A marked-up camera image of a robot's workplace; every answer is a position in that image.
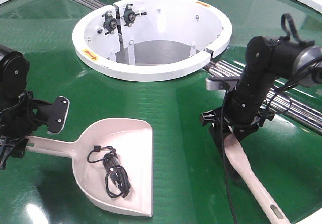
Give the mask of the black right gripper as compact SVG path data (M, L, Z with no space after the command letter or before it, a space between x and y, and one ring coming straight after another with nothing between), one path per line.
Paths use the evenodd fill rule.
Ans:
M223 152L224 140L231 135L231 130L229 128L232 127L232 132L236 136L237 140L242 141L250 134L257 132L260 127L263 127L266 120L272 121L274 116L275 114L272 111L266 111L260 108L250 123L238 123L237 120L233 120L232 118L224 115L222 113L222 108L201 113L200 122L202 126L211 124L209 127L209 133L222 158L225 173L233 181L240 181L240 175L231 165L227 156L224 156Z

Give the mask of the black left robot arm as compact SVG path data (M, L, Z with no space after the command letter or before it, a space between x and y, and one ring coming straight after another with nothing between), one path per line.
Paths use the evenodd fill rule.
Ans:
M9 156L24 156L26 137L49 119L52 104L26 90L29 67L23 54L1 45L1 170Z

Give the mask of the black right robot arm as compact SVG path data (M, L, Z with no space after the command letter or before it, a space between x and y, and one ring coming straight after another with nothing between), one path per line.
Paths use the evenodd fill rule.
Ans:
M226 90L221 107L200 115L202 125L211 125L209 133L221 155L223 142L231 133L242 141L265 120L274 118L275 113L269 109L272 102L265 102L265 98L277 78L287 81L274 89L273 99L297 85L321 84L321 47L298 36L289 13L281 16L281 28L284 36L256 36L248 42L240 77L207 79L215 89Z

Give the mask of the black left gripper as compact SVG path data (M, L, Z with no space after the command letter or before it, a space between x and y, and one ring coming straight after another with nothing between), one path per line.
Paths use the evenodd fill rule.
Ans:
M41 125L46 125L53 104L34 99L33 92L20 93L13 104L1 108L1 170L12 156L22 158L30 136Z

